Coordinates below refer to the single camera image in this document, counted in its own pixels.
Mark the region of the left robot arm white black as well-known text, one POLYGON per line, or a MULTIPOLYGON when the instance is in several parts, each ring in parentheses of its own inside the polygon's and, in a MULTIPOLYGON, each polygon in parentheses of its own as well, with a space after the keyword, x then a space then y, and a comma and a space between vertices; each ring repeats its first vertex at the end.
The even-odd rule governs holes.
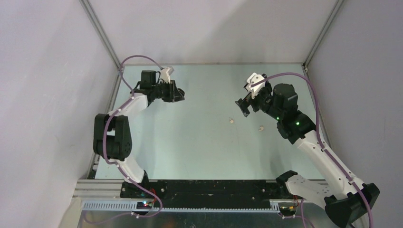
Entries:
POLYGON ((141 79, 131 89, 129 98, 118 108, 106 114, 97 114, 94 123, 93 151, 107 164, 115 165, 127 182, 133 183, 132 192, 139 198, 148 196, 150 184, 146 171, 132 155, 130 120, 150 104, 161 99, 174 103, 184 100, 185 92, 171 78, 171 66, 160 71, 143 70, 141 79))

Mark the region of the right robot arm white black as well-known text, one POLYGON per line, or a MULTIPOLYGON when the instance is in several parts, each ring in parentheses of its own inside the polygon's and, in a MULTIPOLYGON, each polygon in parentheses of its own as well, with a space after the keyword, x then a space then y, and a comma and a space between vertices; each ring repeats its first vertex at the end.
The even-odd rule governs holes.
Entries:
POLYGON ((380 190, 374 183, 364 183, 353 174, 320 139, 316 124, 298 109, 298 95, 293 85, 266 82, 252 87, 246 84, 248 94, 235 103, 244 116, 262 111, 277 121, 280 135, 304 152, 327 182, 322 186, 307 180, 295 171, 277 177, 277 194, 284 199, 300 196, 323 208, 330 220, 346 228, 361 218, 376 202, 380 190))

